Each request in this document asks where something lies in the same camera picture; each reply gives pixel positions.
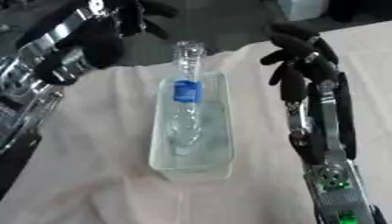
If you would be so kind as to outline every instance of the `floor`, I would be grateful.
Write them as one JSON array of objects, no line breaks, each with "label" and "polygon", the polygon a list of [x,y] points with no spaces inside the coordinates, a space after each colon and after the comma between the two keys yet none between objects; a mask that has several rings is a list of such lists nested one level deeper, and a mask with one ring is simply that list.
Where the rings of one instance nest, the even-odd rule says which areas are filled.
[{"label": "floor", "polygon": [[[203,41],[210,53],[232,51],[250,43],[267,40],[263,27],[272,21],[284,21],[276,0],[157,0],[175,6],[182,13],[176,19],[153,17],[151,20],[164,27],[171,35],[162,40],[149,34],[125,40],[127,53],[121,65],[151,65],[172,59],[172,45],[183,39]],[[59,7],[60,0],[37,0],[31,9],[12,7],[0,11],[0,24],[19,26],[19,30],[0,35],[0,55],[15,52],[14,40],[23,30],[32,26],[43,15]],[[359,15],[352,23],[341,24],[329,17],[297,22],[323,32],[355,25],[371,24],[379,18]]]}]

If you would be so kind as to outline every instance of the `white tablecloth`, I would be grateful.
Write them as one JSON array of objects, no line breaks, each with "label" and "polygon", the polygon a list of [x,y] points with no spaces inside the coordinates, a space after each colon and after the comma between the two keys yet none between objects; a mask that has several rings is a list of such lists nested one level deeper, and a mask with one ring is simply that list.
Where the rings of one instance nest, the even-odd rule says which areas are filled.
[{"label": "white tablecloth", "polygon": [[[325,34],[350,80],[360,165],[369,198],[392,218],[392,23]],[[43,131],[44,141],[0,204],[1,224],[314,223],[273,66],[271,43],[206,60],[230,87],[231,178],[179,185],[147,165],[158,82],[169,65],[113,67],[89,74]]]}]

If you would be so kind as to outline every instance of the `blue bottle label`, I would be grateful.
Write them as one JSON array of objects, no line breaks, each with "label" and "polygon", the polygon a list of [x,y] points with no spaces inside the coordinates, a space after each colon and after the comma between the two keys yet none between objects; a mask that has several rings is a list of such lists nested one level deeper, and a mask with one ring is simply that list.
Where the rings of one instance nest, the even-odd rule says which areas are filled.
[{"label": "blue bottle label", "polygon": [[178,80],[174,82],[175,102],[200,102],[201,83],[199,81]]}]

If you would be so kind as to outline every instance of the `plastic water bottle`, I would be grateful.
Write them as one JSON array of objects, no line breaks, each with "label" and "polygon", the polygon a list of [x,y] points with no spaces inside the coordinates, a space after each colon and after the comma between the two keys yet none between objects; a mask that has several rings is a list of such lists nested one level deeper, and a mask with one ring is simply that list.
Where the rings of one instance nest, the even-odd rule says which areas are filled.
[{"label": "plastic water bottle", "polygon": [[171,118],[171,146],[174,153],[186,156],[200,145],[200,62],[206,55],[202,43],[181,41],[176,44],[174,63],[181,77],[173,83],[175,109]]}]

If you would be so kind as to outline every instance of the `robotic arm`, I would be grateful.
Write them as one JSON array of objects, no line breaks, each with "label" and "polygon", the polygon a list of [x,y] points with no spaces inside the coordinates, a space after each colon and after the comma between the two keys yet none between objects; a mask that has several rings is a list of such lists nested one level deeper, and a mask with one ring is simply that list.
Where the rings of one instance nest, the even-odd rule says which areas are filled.
[{"label": "robotic arm", "polygon": [[280,83],[290,143],[302,158],[317,223],[386,224],[354,162],[351,96],[338,57],[318,33],[289,24],[274,24],[271,31],[272,43],[283,49],[261,62],[283,62],[269,84]]},{"label": "robotic arm", "polygon": [[[2,183],[18,175],[2,167],[13,152],[39,144],[39,128],[66,86],[113,66],[123,56],[125,37],[148,32],[166,39],[146,17],[177,14],[171,6],[142,0],[72,0],[27,31],[16,42],[17,53],[0,58],[0,173],[11,177]],[[0,199],[7,190],[0,189]]]}]

